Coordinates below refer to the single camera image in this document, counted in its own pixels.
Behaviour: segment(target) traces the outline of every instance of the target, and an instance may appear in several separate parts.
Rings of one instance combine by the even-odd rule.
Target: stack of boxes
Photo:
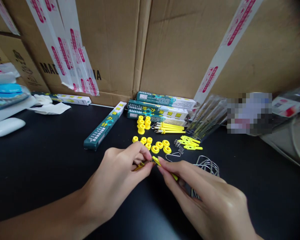
[[[151,117],[151,122],[165,122],[185,126],[196,102],[192,99],[157,95],[139,91],[137,100],[129,100],[128,118]]]

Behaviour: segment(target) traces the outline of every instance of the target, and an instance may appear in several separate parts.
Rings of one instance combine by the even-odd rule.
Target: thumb
[[[154,165],[155,162],[148,162],[140,170],[131,173],[133,175],[133,181],[136,182],[136,185],[150,175],[151,169]]]

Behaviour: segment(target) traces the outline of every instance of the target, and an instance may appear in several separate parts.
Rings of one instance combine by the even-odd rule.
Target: white tissue
[[[69,105],[63,104],[63,103],[58,103],[56,105],[53,104],[45,104],[42,107],[38,108],[27,108],[28,110],[35,111],[35,113],[40,113],[44,115],[57,115],[61,114],[64,111],[68,110],[71,108]]]
[[[34,97],[36,98],[36,100],[38,101],[35,105],[46,105],[46,104],[51,104],[52,103],[52,99],[50,96],[47,95],[38,95],[35,94]]]

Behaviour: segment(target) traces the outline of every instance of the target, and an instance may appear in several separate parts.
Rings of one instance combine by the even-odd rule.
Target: yellow plastic spool
[[[156,146],[157,146],[159,149],[162,149],[162,148],[163,148],[162,142],[156,142]]]
[[[133,143],[135,143],[136,141],[138,141],[139,140],[139,138],[137,137],[137,136],[134,136],[133,138],[132,138],[132,142]]]
[[[139,125],[139,123],[140,123],[140,120],[142,120],[143,121],[143,116],[139,116],[139,118],[138,118],[138,120],[137,120],[137,124]]]
[[[139,126],[139,129],[138,129],[138,133],[140,134],[140,135],[143,135],[144,134],[144,129],[145,129],[145,126],[142,124],[142,125],[140,125]]]
[[[142,119],[139,121],[139,124],[137,125],[137,128],[139,128],[140,125],[144,125],[144,121]]]
[[[147,138],[147,143],[152,144],[152,138],[151,138],[151,137],[148,137],[148,138]]]
[[[163,148],[163,151],[165,152],[165,154],[170,154],[172,151],[171,151],[171,148],[170,147],[168,147],[168,146],[165,146],[164,148]]]
[[[151,152],[153,152],[154,154],[158,154],[159,148],[158,148],[156,145],[153,145],[153,146],[151,147]]]
[[[163,140],[162,144],[163,144],[164,147],[169,147],[170,146],[170,143],[169,143],[168,140]]]
[[[150,151],[150,149],[151,149],[151,144],[150,143],[146,143],[146,148]]]
[[[146,120],[145,122],[145,127],[146,127],[146,130],[149,130],[151,128],[151,121],[150,120]]]
[[[140,140],[140,142],[142,142],[143,145],[145,145],[147,143],[147,138],[142,137],[141,140]]]

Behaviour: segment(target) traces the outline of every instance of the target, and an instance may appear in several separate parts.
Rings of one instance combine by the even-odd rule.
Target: right hand
[[[169,163],[158,157],[160,172],[182,211],[205,240],[257,240],[252,226],[247,198],[239,189],[227,184],[193,164]],[[179,182],[170,173],[178,175]],[[190,197],[182,187],[187,182],[201,200]]]

